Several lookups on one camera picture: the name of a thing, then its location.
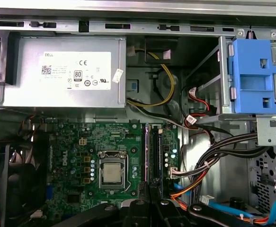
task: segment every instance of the motherboard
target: motherboard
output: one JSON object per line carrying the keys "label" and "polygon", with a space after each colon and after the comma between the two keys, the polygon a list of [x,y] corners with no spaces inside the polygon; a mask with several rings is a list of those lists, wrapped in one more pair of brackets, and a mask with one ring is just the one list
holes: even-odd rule
{"label": "motherboard", "polygon": [[46,216],[55,223],[101,203],[121,206],[137,198],[139,182],[152,169],[149,177],[162,178],[163,193],[168,169],[178,166],[178,129],[170,124],[57,123],[48,160]]}

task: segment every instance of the green circuit board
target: green circuit board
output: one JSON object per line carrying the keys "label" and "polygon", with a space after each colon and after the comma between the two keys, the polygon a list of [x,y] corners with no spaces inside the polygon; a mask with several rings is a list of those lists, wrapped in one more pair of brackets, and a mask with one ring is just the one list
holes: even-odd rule
{"label": "green circuit board", "polygon": [[[178,130],[162,128],[162,177],[178,166]],[[141,181],[140,123],[58,123],[48,157],[47,220],[53,223],[109,202],[137,198]]]}

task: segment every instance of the blue plastic drive bracket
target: blue plastic drive bracket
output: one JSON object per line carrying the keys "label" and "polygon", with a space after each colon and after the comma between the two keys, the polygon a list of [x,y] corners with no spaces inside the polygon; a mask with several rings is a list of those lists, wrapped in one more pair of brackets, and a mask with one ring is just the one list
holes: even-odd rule
{"label": "blue plastic drive bracket", "polygon": [[276,114],[270,40],[237,39],[233,42],[233,86],[237,114]]}

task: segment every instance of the dell logo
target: dell logo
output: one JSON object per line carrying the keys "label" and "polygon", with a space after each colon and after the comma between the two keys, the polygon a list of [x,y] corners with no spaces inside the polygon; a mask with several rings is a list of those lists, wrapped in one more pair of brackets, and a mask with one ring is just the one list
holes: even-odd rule
{"label": "dell logo", "polygon": [[67,166],[67,151],[66,150],[63,152],[62,165]]}

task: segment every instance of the ce mark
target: ce mark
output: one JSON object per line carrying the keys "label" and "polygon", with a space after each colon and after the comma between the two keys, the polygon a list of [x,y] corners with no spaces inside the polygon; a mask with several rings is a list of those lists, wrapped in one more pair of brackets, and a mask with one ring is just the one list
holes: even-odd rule
{"label": "ce mark", "polygon": [[81,61],[79,62],[79,65],[87,65],[87,60],[85,60],[85,61],[81,60]]}

